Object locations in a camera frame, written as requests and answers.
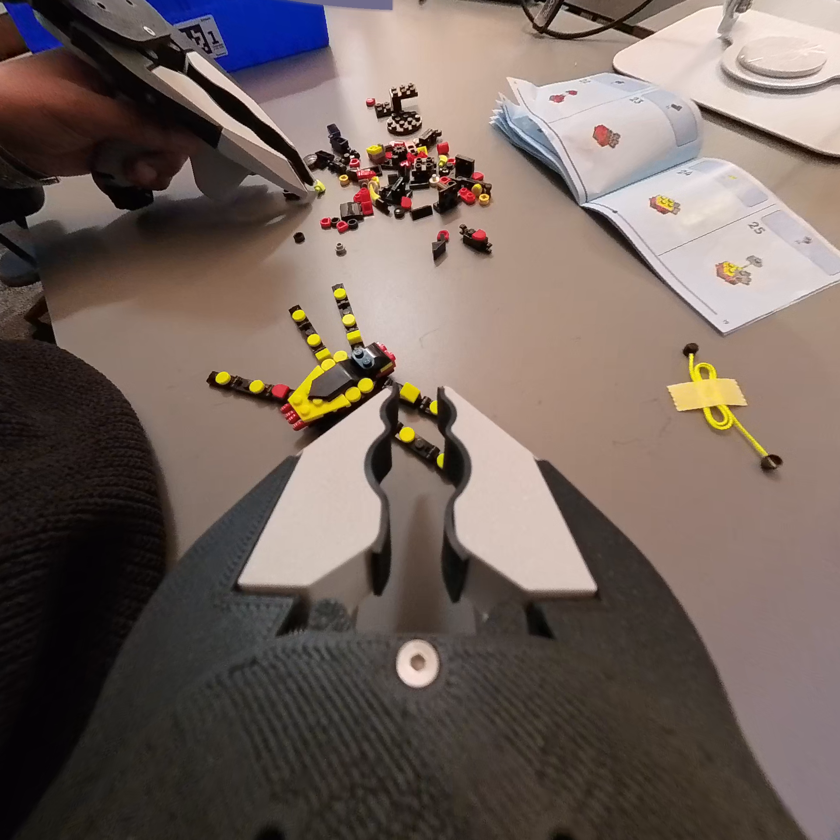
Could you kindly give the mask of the pile of lego pieces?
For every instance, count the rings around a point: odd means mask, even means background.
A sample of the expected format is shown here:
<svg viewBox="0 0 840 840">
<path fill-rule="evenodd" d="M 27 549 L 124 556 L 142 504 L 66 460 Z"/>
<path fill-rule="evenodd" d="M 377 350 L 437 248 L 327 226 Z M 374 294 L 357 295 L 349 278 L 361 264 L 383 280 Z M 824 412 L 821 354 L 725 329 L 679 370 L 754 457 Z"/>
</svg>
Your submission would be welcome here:
<svg viewBox="0 0 840 840">
<path fill-rule="evenodd" d="M 383 100 L 367 98 L 365 105 L 375 113 L 368 101 L 386 101 L 389 95 L 390 91 Z M 414 101 L 407 100 L 405 105 L 419 111 Z M 376 119 L 385 127 L 384 119 Z M 376 213 L 416 222 L 491 203 L 492 184 L 477 169 L 475 159 L 453 153 L 442 130 L 424 127 L 424 119 L 414 135 L 396 138 L 386 131 L 384 141 L 364 151 L 354 148 L 336 123 L 327 126 L 327 133 L 327 149 L 309 153 L 303 160 L 311 172 L 329 172 L 342 188 L 353 188 L 354 193 L 341 203 L 336 215 L 320 219 L 324 230 L 344 235 Z"/>
</svg>

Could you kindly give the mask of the person's left hand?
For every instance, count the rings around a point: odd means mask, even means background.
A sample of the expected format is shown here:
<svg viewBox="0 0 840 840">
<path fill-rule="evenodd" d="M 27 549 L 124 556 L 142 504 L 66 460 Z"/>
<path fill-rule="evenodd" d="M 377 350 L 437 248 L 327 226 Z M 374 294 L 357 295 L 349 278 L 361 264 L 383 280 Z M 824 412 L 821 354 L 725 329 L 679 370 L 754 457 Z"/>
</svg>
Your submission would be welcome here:
<svg viewBox="0 0 840 840">
<path fill-rule="evenodd" d="M 88 63 L 64 49 L 1 65 L 1 144 L 21 165 L 48 176 L 90 174 L 105 144 L 129 144 L 129 184 L 164 190 L 198 146 L 195 136 L 112 95 Z"/>
</svg>

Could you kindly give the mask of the lego instruction booklet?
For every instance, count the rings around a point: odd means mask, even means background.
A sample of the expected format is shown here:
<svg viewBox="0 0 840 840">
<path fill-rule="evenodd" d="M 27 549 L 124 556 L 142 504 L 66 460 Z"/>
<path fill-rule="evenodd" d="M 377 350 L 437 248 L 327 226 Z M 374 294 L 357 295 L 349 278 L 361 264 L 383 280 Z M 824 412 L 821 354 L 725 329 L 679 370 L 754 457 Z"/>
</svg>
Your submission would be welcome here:
<svg viewBox="0 0 840 840">
<path fill-rule="evenodd" d="M 753 175 L 700 155 L 693 101 L 612 72 L 507 83 L 490 123 L 720 334 L 838 284 L 836 247 Z"/>
</svg>

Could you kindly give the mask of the black lego stand assembly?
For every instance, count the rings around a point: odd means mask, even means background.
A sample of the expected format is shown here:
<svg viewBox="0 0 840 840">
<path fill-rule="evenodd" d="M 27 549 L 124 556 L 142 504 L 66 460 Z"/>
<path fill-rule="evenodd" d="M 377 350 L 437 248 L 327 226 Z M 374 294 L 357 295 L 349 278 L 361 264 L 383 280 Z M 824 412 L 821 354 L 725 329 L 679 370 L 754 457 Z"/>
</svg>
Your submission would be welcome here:
<svg viewBox="0 0 840 840">
<path fill-rule="evenodd" d="M 405 138 L 419 132 L 423 127 L 419 111 L 405 105 L 407 100 L 414 100 L 417 96 L 417 86 L 410 81 L 391 87 L 386 101 L 373 99 L 368 101 L 368 105 L 373 108 L 376 118 L 385 120 L 386 131 L 392 137 Z"/>
</svg>

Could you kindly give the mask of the white monitor stand base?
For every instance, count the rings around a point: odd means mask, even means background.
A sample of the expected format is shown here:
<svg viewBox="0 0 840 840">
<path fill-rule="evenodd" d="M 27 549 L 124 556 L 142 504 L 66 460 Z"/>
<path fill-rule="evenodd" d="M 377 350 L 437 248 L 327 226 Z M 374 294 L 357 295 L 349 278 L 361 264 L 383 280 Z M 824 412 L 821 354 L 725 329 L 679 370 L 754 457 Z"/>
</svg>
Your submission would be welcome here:
<svg viewBox="0 0 840 840">
<path fill-rule="evenodd" d="M 804 150 L 838 159 L 838 2 L 753 2 L 731 33 L 721 5 L 684 2 L 643 21 L 645 38 L 613 58 L 619 74 L 648 81 Z M 822 47 L 826 63 L 805 78 L 751 76 L 738 62 L 755 40 L 782 36 Z"/>
</svg>

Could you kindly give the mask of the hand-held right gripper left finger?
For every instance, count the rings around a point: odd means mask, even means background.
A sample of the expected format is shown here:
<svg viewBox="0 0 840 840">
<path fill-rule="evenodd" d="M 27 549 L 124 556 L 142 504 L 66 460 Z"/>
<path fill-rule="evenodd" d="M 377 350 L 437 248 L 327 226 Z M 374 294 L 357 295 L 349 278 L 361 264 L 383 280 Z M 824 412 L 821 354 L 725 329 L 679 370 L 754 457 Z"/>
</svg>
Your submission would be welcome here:
<svg viewBox="0 0 840 840">
<path fill-rule="evenodd" d="M 392 467 L 397 390 L 384 389 L 297 457 L 238 587 L 304 602 L 362 602 L 391 571 L 382 480 Z"/>
</svg>

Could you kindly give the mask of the yellow black lego spider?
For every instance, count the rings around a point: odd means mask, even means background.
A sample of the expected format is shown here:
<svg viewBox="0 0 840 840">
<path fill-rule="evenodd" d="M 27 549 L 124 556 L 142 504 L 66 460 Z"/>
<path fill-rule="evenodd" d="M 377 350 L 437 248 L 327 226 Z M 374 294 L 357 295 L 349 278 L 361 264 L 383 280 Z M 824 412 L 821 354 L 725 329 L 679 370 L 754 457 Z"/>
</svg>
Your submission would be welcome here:
<svg viewBox="0 0 840 840">
<path fill-rule="evenodd" d="M 291 320 L 305 340 L 315 366 L 295 387 L 280 382 L 249 379 L 230 371 L 210 371 L 207 385 L 220 392 L 234 393 L 251 401 L 276 406 L 295 431 L 314 429 L 324 432 L 373 396 L 392 388 L 400 404 L 417 414 L 436 419 L 438 401 L 414 384 L 400 383 L 394 376 L 396 357 L 381 342 L 363 341 L 349 292 L 342 283 L 332 286 L 332 297 L 349 345 L 332 352 L 322 340 L 302 307 L 289 309 Z"/>
</svg>

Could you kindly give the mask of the blue plastic bin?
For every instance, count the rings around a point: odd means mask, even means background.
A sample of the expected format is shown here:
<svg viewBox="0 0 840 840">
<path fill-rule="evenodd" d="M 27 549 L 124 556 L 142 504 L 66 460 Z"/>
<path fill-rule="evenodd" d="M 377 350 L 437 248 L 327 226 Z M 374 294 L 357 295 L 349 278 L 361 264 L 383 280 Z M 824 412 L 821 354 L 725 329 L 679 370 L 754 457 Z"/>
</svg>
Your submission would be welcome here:
<svg viewBox="0 0 840 840">
<path fill-rule="evenodd" d="M 104 64 L 130 51 L 183 70 L 196 51 L 228 72 L 329 44 L 323 7 L 263 1 L 4 2 L 26 46 L 62 44 Z"/>
</svg>

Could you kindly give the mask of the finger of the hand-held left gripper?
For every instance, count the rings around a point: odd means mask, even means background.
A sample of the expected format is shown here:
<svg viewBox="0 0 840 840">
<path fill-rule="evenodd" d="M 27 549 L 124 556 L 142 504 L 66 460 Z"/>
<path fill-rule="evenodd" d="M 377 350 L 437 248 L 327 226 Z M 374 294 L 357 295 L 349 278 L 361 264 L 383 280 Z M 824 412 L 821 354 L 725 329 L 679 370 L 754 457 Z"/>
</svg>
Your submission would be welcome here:
<svg viewBox="0 0 840 840">
<path fill-rule="evenodd" d="M 187 51 L 183 70 L 158 66 L 157 72 L 158 79 L 168 92 L 179 95 L 200 117 L 218 127 L 219 137 L 224 128 L 240 133 L 249 130 L 271 149 L 284 154 L 305 183 L 314 183 L 311 171 L 295 145 L 263 108 L 215 62 L 196 51 Z M 219 162 L 216 152 L 218 140 L 216 143 L 206 141 L 212 149 L 211 153 L 196 154 L 192 158 L 193 173 L 199 187 L 217 187 L 215 164 Z"/>
<path fill-rule="evenodd" d="M 229 193 L 249 175 L 258 175 L 301 200 L 310 201 L 316 195 L 314 184 L 305 183 L 284 154 L 249 130 L 240 133 L 222 129 L 216 152 L 219 162 L 215 164 L 215 177 L 223 192 Z"/>
</svg>

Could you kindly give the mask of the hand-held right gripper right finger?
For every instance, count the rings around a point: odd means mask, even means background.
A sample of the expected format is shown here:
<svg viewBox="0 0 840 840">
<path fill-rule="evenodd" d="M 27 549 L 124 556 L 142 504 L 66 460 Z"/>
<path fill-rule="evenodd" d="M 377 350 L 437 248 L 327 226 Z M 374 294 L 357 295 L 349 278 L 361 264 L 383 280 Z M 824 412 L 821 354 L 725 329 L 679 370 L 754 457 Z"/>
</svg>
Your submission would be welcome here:
<svg viewBox="0 0 840 840">
<path fill-rule="evenodd" d="M 449 386 L 437 390 L 443 471 L 442 574 L 451 602 L 543 602 L 597 593 L 539 460 Z"/>
</svg>

